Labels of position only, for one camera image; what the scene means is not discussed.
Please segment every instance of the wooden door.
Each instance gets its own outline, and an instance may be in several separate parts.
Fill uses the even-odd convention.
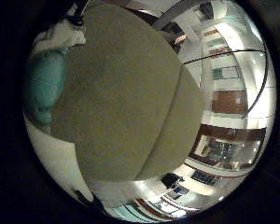
[[[212,110],[215,113],[244,114],[246,105],[245,91],[214,91]]]

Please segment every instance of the fisheye view circle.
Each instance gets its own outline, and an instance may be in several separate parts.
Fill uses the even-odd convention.
[[[76,0],[39,33],[22,113],[79,203],[136,223],[224,203],[257,166],[276,109],[270,52],[231,0]]]

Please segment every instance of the beige cushion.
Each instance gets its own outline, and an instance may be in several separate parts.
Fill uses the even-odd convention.
[[[86,182],[150,178],[174,169],[189,153],[202,115],[194,81],[180,71],[171,47],[134,14],[101,5],[87,12],[85,23],[87,45],[68,53],[52,134],[76,144]]]

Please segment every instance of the light fixture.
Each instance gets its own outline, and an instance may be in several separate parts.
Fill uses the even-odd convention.
[[[186,214],[186,211],[184,210],[177,210],[176,212],[173,212],[171,215],[175,217],[183,217]]]

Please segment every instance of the teal pillow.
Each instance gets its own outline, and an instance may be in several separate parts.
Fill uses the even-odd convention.
[[[41,124],[51,123],[50,109],[60,97],[65,79],[67,49],[36,54],[26,66],[23,86],[25,112]]]

